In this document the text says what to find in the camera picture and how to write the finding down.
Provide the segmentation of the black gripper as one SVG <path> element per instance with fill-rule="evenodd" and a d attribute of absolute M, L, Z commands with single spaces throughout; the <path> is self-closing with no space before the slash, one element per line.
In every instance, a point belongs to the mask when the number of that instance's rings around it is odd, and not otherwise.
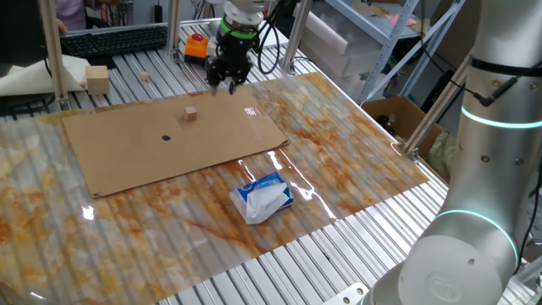
<path fill-rule="evenodd" d="M 229 94 L 235 93 L 237 84 L 244 84 L 253 63 L 248 53 L 257 48 L 257 38 L 244 39 L 230 33 L 218 33 L 215 54 L 207 59 L 207 83 L 212 96 L 218 91 L 218 85 L 227 77 L 231 79 Z"/>

